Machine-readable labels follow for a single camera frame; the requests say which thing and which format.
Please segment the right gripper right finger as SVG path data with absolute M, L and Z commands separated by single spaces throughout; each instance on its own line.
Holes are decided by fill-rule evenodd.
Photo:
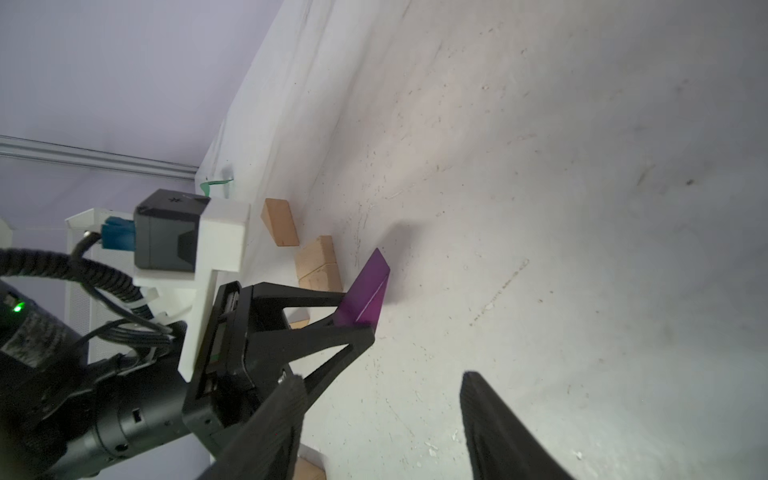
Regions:
M 463 374 L 460 404 L 475 479 L 571 477 L 479 373 Z

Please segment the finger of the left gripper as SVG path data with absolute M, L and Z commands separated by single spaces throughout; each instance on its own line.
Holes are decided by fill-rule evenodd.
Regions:
M 274 283 L 258 283 L 251 293 L 251 335 L 261 336 L 345 336 L 353 327 L 336 324 L 334 315 L 301 329 L 288 325 L 286 308 L 338 307 L 343 293 L 322 292 Z
M 305 327 L 263 334 L 263 356 L 303 379 L 308 407 L 375 341 L 370 325 Z

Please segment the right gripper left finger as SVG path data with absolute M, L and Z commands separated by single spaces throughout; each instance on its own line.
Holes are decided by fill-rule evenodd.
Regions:
M 307 409 L 304 379 L 297 375 L 286 377 L 200 477 L 291 479 Z

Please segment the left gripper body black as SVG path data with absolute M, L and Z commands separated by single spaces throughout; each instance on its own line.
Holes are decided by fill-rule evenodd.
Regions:
M 246 372 L 251 287 L 218 288 L 182 407 L 187 429 L 212 456 L 220 455 L 260 406 Z

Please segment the wooden triangle block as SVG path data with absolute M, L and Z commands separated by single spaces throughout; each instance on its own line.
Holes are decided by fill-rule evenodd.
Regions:
M 311 321 L 310 311 L 305 308 L 296 309 L 287 315 L 287 320 L 291 329 L 304 328 Z
M 325 457 L 317 450 L 300 444 L 294 468 L 294 480 L 327 480 Z
M 287 200 L 266 198 L 261 219 L 278 247 L 298 247 L 300 240 Z

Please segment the wooden rectangular block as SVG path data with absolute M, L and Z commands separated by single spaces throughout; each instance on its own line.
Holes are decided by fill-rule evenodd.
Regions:
M 299 280 L 325 265 L 336 264 L 333 238 L 330 235 L 318 236 L 295 254 L 294 263 Z
M 344 286 L 336 263 L 325 264 L 299 279 L 302 289 L 322 292 L 343 292 Z

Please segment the purple triangle block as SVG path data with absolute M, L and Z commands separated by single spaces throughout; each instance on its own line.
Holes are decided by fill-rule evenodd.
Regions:
M 376 331 L 390 272 L 382 252 L 375 249 L 334 312 L 334 324 L 369 326 Z

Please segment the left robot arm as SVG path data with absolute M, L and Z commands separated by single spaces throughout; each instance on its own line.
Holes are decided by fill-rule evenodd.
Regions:
M 190 380 L 174 363 L 191 332 L 130 332 L 124 319 L 96 329 L 130 355 L 88 363 L 89 337 L 1 288 L 1 430 L 7 477 L 84 479 L 187 435 L 225 460 L 245 461 L 256 425 L 255 469 L 293 469 L 304 413 L 374 342 L 375 325 L 350 320 L 347 293 L 272 283 L 218 290 Z

